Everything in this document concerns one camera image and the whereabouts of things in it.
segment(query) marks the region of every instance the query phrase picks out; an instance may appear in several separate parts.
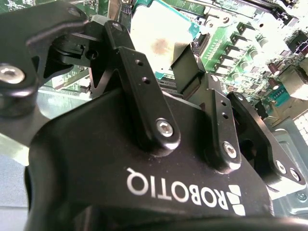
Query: mounting bolt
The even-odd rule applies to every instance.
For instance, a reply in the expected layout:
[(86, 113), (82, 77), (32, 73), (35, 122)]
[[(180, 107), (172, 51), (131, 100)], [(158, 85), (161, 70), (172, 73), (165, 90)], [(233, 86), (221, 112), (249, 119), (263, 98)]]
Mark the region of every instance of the mounting bolt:
[(291, 172), (291, 174), (292, 174), (292, 176), (294, 177), (295, 180), (300, 181), (298, 173), (295, 172), (295, 170), (293, 168), (290, 169), (290, 172)]
[(279, 171), (282, 174), (286, 174), (287, 173), (287, 170), (285, 169), (285, 167), (283, 166), (283, 164), (279, 160), (276, 160), (276, 164), (278, 166)]
[(238, 98), (240, 101), (243, 101), (243, 97), (242, 97), (240, 94), (237, 94), (237, 98)]
[(173, 134), (172, 126), (165, 120), (158, 120), (156, 122), (157, 130), (165, 137), (170, 137)]
[(25, 74), (14, 66), (0, 66), (0, 80), (6, 83), (17, 84), (25, 79)]
[(231, 158), (236, 158), (236, 150), (229, 142), (224, 141), (223, 149)]
[(300, 201), (300, 202), (306, 202), (307, 201), (307, 199), (308, 199), (308, 197), (307, 197), (307, 195), (306, 194), (304, 194), (304, 193), (302, 193), (302, 192), (298, 192), (297, 194), (296, 194), (296, 197), (298, 198), (298, 200)]
[(119, 23), (112, 23), (112, 25), (115, 27), (115, 29), (119, 30), (119, 31), (123, 31), (123, 28), (121, 27), (121, 25)]

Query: capacitor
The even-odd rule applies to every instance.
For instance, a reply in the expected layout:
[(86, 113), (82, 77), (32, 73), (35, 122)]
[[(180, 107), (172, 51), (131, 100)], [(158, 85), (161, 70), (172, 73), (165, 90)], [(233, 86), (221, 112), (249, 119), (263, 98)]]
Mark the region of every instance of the capacitor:
[(285, 67), (285, 63), (284, 63), (284, 61), (281, 61), (280, 63), (278, 63), (277, 64), (277, 68), (278, 68), (278, 70), (282, 70), (282, 69), (284, 69), (284, 67)]
[(305, 58), (308, 58), (308, 47), (305, 47), (305, 48), (301, 51), (301, 53), (303, 54), (303, 56), (304, 56)]
[(279, 88), (278, 82), (274, 78), (268, 79), (269, 85), (273, 90), (277, 90)]
[(250, 52), (250, 57), (251, 57), (251, 59), (252, 59), (253, 61), (258, 62), (258, 61), (260, 61), (261, 55), (260, 55), (260, 53), (258, 52), (258, 50), (252, 50), (252, 51)]
[(232, 78), (233, 78), (235, 83), (241, 83), (244, 77), (240, 73), (234, 72), (232, 74)]
[(225, 84), (222, 84), (222, 85), (221, 85), (221, 90), (222, 90), (222, 92), (225, 93), (225, 94), (228, 93), (228, 90), (227, 90), (227, 87), (226, 87)]
[(269, 48), (269, 45), (270, 45), (269, 40), (267, 38), (260, 39), (259, 44), (262, 47), (262, 49), (265, 49), (265, 50), (267, 50), (267, 48)]
[(249, 64), (248, 61), (243, 61), (243, 62), (241, 63), (241, 68), (243, 69), (244, 72), (249, 72), (249, 71), (251, 71), (251, 66), (250, 66), (250, 64)]
[(275, 76), (279, 75), (280, 70), (278, 69), (278, 67), (276, 66), (276, 64), (271, 63), (271, 64), (268, 65), (268, 68), (269, 68), (270, 72), (271, 72), (273, 75), (275, 75)]

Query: white label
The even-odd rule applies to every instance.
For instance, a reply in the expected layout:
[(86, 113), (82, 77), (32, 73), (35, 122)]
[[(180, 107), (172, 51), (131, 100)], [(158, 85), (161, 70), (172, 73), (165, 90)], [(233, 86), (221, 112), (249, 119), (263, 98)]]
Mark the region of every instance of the white label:
[[(235, 214), (239, 216), (245, 216), (245, 208), (240, 204), (241, 200), (241, 189), (238, 185), (229, 185), (230, 192), (219, 191), (217, 189), (210, 189), (208, 187), (198, 187), (197, 185), (191, 184), (186, 186), (181, 181), (175, 181), (171, 184), (171, 187), (166, 185), (165, 178), (157, 179), (155, 176), (150, 176), (148, 180), (142, 173), (135, 172), (131, 168), (127, 168), (127, 171), (130, 173), (127, 178), (127, 187), (129, 191), (136, 196), (146, 195), (148, 191), (151, 198), (157, 198), (160, 200), (178, 201), (180, 203), (186, 203), (192, 201), (195, 205), (198, 206), (207, 206), (214, 208), (219, 206), (224, 210), (229, 210), (227, 199), (229, 200)], [(139, 178), (142, 180), (142, 188), (136, 189), (133, 186), (133, 179)]]

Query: black metal bracket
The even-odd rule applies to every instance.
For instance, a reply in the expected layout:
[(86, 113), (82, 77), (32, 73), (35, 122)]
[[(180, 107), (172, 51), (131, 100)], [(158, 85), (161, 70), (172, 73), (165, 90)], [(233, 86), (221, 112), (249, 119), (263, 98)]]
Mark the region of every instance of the black metal bracket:
[(245, 97), (238, 92), (227, 97), (234, 110), (241, 152), (266, 185), (286, 194), (305, 188), (303, 175)]
[[(24, 18), (27, 24), (22, 24), (23, 30), (19, 32), (19, 21)], [(43, 21), (37, 24), (37, 18)], [(90, 67), (94, 98), (117, 87), (124, 89), (136, 137), (143, 150), (155, 150), (157, 156), (166, 156), (177, 148), (178, 126), (145, 55), (134, 50), (127, 29), (120, 23), (88, 23), (78, 8), (57, 1), (3, 14), (0, 24), (10, 30), (5, 36), (22, 34), (13, 42), (5, 36), (0, 38), (4, 52), (0, 63), (17, 67), (25, 74), (25, 79), (18, 84), (0, 81), (3, 100), (0, 115), (10, 116), (0, 118), (1, 133), (29, 145), (39, 127), (48, 121), (33, 111), (38, 87), (77, 64)], [(24, 125), (25, 121), (33, 122), (38, 115), (41, 123), (35, 129), (29, 129), (32, 123)], [(14, 121), (19, 126), (10, 127)]]
[(38, 87), (49, 80), (44, 72), (52, 41), (82, 31), (86, 22), (81, 10), (61, 1), (0, 15), (0, 64), (25, 75), (17, 84), (0, 81), (0, 116), (25, 115), (35, 108)]
[(241, 166), (241, 154), (236, 136), (232, 107), (216, 76), (205, 73), (199, 56), (188, 45), (172, 66), (179, 92), (201, 107), (206, 114), (209, 136), (205, 157), (218, 172), (228, 174)]

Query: screw hole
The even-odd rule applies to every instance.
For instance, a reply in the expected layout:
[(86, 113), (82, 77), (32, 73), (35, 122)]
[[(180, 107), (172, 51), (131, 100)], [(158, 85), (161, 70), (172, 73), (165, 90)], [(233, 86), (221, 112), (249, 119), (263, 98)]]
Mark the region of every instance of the screw hole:
[(143, 77), (143, 78), (142, 78), (142, 81), (143, 81), (145, 84), (150, 84), (150, 80), (149, 80), (147, 77)]
[(143, 66), (143, 62), (141, 62), (139, 59), (136, 59), (135, 62), (136, 62), (137, 65)]
[(226, 114), (226, 113), (222, 113), (222, 116), (225, 118), (225, 119), (229, 119), (229, 116)]
[(89, 50), (86, 53), (86, 58), (89, 60), (95, 60), (98, 57), (97, 51)]

